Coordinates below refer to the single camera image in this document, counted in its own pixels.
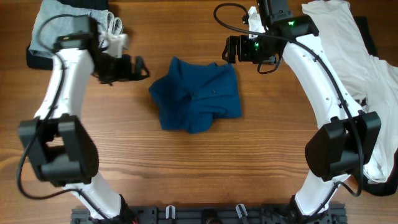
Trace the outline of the blue t-shirt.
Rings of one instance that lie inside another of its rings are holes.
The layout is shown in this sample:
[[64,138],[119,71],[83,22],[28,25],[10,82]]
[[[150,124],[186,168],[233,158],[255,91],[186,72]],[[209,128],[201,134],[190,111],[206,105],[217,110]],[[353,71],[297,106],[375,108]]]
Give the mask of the blue t-shirt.
[[149,93],[163,130],[196,134],[209,130],[215,119],[242,117],[237,75],[228,63],[194,65],[174,57]]

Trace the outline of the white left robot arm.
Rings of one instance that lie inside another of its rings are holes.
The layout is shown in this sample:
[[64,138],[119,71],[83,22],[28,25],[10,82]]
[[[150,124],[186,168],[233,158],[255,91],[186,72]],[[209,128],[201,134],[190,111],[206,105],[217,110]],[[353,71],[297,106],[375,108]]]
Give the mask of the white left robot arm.
[[[101,83],[141,81],[149,71],[140,56],[62,49],[53,56],[53,71],[45,98],[33,119],[18,129],[24,152],[17,170],[17,188],[32,200],[73,194],[87,209],[93,223],[138,223],[123,196],[112,190],[99,173],[98,150],[83,127],[80,114],[88,79]],[[36,178],[60,191],[32,195],[22,186],[22,169],[28,160]]]

